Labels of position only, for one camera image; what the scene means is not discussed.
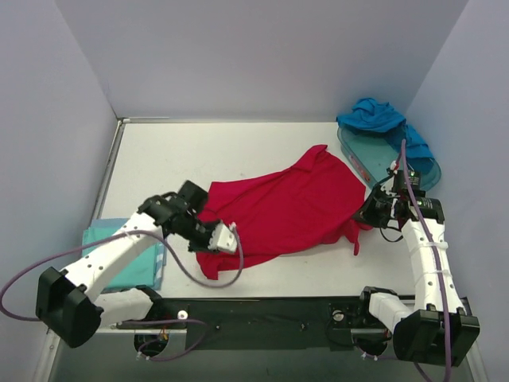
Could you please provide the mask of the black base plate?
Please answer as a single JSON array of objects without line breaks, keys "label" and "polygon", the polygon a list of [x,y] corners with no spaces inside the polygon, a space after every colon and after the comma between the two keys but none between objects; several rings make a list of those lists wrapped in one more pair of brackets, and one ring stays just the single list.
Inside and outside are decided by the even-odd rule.
[{"label": "black base plate", "polygon": [[360,306],[353,297],[163,298],[138,327],[183,329],[187,345],[200,350],[384,351],[390,331]]}]

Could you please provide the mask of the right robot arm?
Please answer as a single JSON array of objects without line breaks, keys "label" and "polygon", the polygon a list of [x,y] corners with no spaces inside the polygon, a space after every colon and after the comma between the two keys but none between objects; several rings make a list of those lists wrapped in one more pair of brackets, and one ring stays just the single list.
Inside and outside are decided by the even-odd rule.
[{"label": "right robot arm", "polygon": [[480,323],[468,312],[453,282],[441,202],[426,197],[418,172],[406,177],[399,170],[375,185],[354,219],[379,229],[395,221],[409,251],[414,279],[413,307],[393,290],[365,287],[355,306],[358,322],[381,322],[401,361],[459,366],[480,334]]}]

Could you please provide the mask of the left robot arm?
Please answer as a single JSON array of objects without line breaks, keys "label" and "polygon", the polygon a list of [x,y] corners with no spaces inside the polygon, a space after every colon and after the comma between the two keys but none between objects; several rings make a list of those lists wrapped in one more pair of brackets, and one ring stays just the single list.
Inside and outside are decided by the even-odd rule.
[{"label": "left robot arm", "polygon": [[233,254],[238,242],[221,220],[198,218],[208,194],[186,181],[178,192],[147,198],[111,237],[83,258],[58,271],[44,271],[37,288],[36,316],[69,347],[87,342],[97,329],[128,321],[146,328],[161,323],[160,296],[148,286],[105,293],[111,280],[157,242],[170,235],[186,239],[192,251]]}]

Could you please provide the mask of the red polo shirt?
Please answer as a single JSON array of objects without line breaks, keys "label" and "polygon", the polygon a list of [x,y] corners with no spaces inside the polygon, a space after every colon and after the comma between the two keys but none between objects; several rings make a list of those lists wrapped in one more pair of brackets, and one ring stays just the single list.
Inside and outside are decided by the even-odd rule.
[{"label": "red polo shirt", "polygon": [[366,187],[326,145],[309,148],[291,167],[261,177],[214,181],[202,220],[234,223],[244,257],[199,252],[207,279],[221,271],[253,267],[346,238],[360,252],[359,234],[368,228],[354,220]]}]

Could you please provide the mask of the blue t shirt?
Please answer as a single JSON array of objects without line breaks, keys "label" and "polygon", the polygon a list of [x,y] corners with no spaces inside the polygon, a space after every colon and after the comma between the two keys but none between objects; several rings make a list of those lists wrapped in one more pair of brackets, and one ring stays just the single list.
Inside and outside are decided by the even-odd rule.
[{"label": "blue t shirt", "polygon": [[400,151],[406,140],[406,159],[414,170],[429,173],[435,164],[434,156],[422,136],[410,125],[406,117],[390,103],[379,103],[373,98],[359,99],[347,114],[338,115],[336,121],[355,133],[373,134],[384,138],[393,149]]}]

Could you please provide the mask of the teal plastic basket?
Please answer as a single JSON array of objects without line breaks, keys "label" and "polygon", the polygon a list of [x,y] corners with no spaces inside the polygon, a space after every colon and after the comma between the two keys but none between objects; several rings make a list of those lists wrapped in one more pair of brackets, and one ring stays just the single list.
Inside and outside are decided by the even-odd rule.
[{"label": "teal plastic basket", "polygon": [[[372,187],[387,176],[387,168],[398,157],[402,129],[386,134],[357,130],[339,124],[337,137],[341,150],[361,178]],[[422,150],[406,147],[406,160],[410,170],[421,173],[421,188],[431,190],[441,179],[441,167],[434,158],[422,157]]]}]

